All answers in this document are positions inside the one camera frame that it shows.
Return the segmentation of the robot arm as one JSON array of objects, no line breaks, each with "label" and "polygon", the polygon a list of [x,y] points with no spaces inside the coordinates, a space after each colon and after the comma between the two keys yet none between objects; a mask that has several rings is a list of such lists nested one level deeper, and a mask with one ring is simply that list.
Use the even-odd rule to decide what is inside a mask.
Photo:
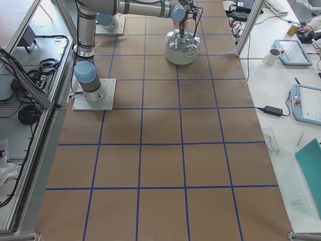
[{"label": "robot arm", "polygon": [[97,23],[106,30],[114,30],[118,26],[116,16],[98,13],[96,17]]},{"label": "robot arm", "polygon": [[79,82],[82,100],[101,109],[111,101],[112,79],[101,79],[94,64],[94,56],[103,54],[102,48],[109,37],[96,32],[100,26],[113,32],[125,23],[127,15],[146,19],[165,19],[178,24],[170,30],[162,46],[165,48],[164,60],[172,65],[190,66],[199,56],[201,40],[196,31],[186,28],[189,16],[198,21],[198,13],[193,1],[76,1],[77,7],[77,44],[74,51],[79,59],[74,66],[74,75]]}]

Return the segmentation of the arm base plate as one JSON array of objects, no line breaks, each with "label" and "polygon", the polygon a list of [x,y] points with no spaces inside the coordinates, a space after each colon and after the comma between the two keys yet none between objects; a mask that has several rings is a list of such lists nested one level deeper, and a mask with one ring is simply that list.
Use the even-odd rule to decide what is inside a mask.
[{"label": "arm base plate", "polygon": [[123,35],[125,16],[97,14],[95,34],[97,35]]},{"label": "arm base plate", "polygon": [[116,79],[100,79],[100,88],[95,92],[83,91],[78,85],[77,94],[73,103],[75,111],[113,110],[113,101],[116,88]]}]

